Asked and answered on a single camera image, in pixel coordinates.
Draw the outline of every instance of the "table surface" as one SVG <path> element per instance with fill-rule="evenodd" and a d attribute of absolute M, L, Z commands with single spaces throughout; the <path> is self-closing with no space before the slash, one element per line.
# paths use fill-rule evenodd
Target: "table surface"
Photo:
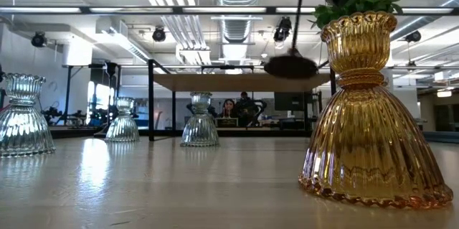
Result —
<path fill-rule="evenodd" d="M 221 138 L 106 144 L 55 140 L 46 156 L 0 159 L 0 228 L 459 228 L 459 201 L 395 210 L 311 196 L 297 176 L 307 140 Z M 431 144 L 459 192 L 459 145 Z"/>
<path fill-rule="evenodd" d="M 330 80 L 330 74 L 317 74 L 303 80 L 275 78 L 268 74 L 173 74 L 157 75 L 154 81 L 176 92 L 308 92 Z"/>

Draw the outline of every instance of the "green plant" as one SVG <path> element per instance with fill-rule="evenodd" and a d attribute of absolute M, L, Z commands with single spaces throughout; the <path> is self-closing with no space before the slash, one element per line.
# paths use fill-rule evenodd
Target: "green plant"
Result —
<path fill-rule="evenodd" d="M 402 7 L 395 4 L 400 0 L 348 0 L 342 7 L 335 6 L 333 4 L 318 5 L 313 15 L 316 18 L 313 22 L 313 26 L 323 28 L 332 20 L 337 20 L 339 17 L 348 16 L 355 12 L 365 11 L 385 11 L 392 13 L 396 11 L 398 14 L 402 14 Z"/>

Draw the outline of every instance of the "ribbed glass vase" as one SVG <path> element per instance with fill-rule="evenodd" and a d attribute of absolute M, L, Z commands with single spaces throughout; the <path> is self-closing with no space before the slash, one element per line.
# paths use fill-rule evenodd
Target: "ribbed glass vase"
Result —
<path fill-rule="evenodd" d="M 217 127 L 207 113 L 212 94 L 209 92 L 192 92 L 191 104 L 194 115 L 185 125 L 181 136 L 181 146 L 216 146 L 218 145 Z"/>
<path fill-rule="evenodd" d="M 0 156 L 29 156 L 55 151 L 48 124 L 35 107 L 45 78 L 3 74 L 10 105 L 0 113 Z"/>
<path fill-rule="evenodd" d="M 118 117 L 110 124 L 105 140 L 112 142 L 137 142 L 139 141 L 136 122 L 131 118 L 134 107 L 134 98 L 116 98 Z"/>
<path fill-rule="evenodd" d="M 384 86 L 393 14 L 368 11 L 322 29 L 340 91 L 323 110 L 306 151 L 301 185 L 322 197 L 380 207 L 447 205 L 435 156 L 403 103 Z"/>

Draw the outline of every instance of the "clear glass vase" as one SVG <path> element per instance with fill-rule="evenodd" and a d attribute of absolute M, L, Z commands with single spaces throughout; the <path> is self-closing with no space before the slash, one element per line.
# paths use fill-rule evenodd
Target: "clear glass vase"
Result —
<path fill-rule="evenodd" d="M 0 156 L 29 156 L 55 151 L 48 124 L 35 107 L 45 78 L 4 74 L 10 105 L 0 113 Z"/>
<path fill-rule="evenodd" d="M 216 146 L 218 145 L 217 127 L 207 113 L 210 105 L 211 93 L 192 92 L 191 104 L 194 107 L 194 115 L 185 125 L 181 136 L 181 146 Z"/>
<path fill-rule="evenodd" d="M 116 108 L 118 117 L 110 124 L 106 141 L 112 142 L 137 142 L 139 141 L 138 128 L 136 122 L 131 117 L 131 110 L 134 107 L 134 98 L 116 98 Z"/>

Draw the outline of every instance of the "monitor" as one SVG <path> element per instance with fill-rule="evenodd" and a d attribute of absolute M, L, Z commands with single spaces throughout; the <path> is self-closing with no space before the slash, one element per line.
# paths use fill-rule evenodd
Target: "monitor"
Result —
<path fill-rule="evenodd" d="M 312 103 L 312 95 L 307 94 L 308 103 Z M 274 109 L 276 111 L 303 111 L 303 93 L 274 93 Z"/>

